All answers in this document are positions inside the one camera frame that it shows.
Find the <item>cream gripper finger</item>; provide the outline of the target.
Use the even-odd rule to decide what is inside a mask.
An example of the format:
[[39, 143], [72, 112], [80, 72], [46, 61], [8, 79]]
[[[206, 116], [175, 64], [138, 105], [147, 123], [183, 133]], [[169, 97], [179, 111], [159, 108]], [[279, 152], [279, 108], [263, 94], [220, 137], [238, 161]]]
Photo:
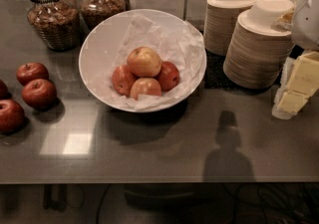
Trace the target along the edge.
[[276, 107], [281, 112], [297, 114], [318, 90], [319, 52], [305, 51], [294, 61]]

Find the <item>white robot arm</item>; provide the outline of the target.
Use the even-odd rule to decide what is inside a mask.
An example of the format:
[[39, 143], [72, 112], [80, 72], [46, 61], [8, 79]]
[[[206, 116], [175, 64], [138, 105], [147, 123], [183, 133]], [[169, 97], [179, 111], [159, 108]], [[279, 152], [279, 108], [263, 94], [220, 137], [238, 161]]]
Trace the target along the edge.
[[272, 115], [291, 119], [319, 90], [319, 0], [300, 0], [292, 16], [292, 40], [303, 53], [284, 64]]

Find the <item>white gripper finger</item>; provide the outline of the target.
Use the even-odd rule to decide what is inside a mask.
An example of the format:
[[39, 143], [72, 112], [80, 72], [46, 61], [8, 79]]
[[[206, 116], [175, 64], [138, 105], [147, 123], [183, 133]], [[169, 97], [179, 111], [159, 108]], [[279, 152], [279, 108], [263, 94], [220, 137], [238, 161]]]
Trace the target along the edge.
[[290, 78], [290, 75], [294, 67], [294, 62], [295, 60], [293, 58], [288, 57], [286, 59], [282, 69], [282, 73], [281, 73], [280, 87], [276, 92], [274, 102], [273, 102], [272, 115], [280, 119], [291, 119], [293, 117], [292, 113], [282, 111], [279, 108], [279, 102], [283, 97], [286, 85], [288, 83], [288, 80]]

